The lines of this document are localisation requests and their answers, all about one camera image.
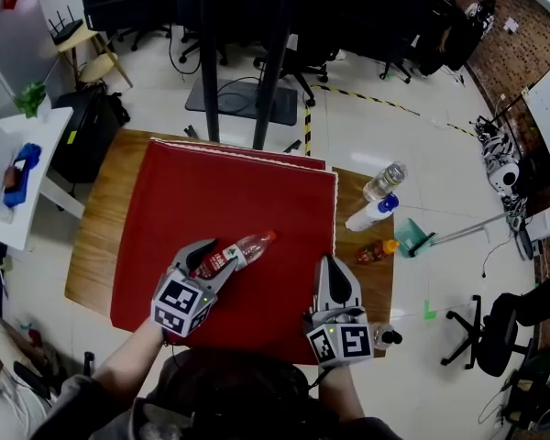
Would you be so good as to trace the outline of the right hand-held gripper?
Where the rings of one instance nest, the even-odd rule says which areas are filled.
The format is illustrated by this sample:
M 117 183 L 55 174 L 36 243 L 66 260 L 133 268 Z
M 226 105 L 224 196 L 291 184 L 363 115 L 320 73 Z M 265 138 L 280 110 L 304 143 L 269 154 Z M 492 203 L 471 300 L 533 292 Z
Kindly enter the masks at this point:
M 314 291 L 314 308 L 320 312 L 303 317 L 305 336 L 321 368 L 350 365 L 373 357 L 365 309 L 336 309 L 359 306 L 360 299 L 360 284 L 351 269 L 339 258 L 324 255 L 316 270 Z

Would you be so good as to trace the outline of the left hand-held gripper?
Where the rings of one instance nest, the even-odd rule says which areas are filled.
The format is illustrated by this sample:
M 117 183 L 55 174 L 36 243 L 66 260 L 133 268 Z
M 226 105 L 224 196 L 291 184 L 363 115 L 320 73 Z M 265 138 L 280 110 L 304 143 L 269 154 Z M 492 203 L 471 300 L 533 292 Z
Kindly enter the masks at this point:
M 232 258 L 211 279 L 190 275 L 213 252 L 218 239 L 204 239 L 182 247 L 159 280 L 150 307 L 150 320 L 171 335 L 187 337 L 207 318 L 217 294 L 236 271 Z

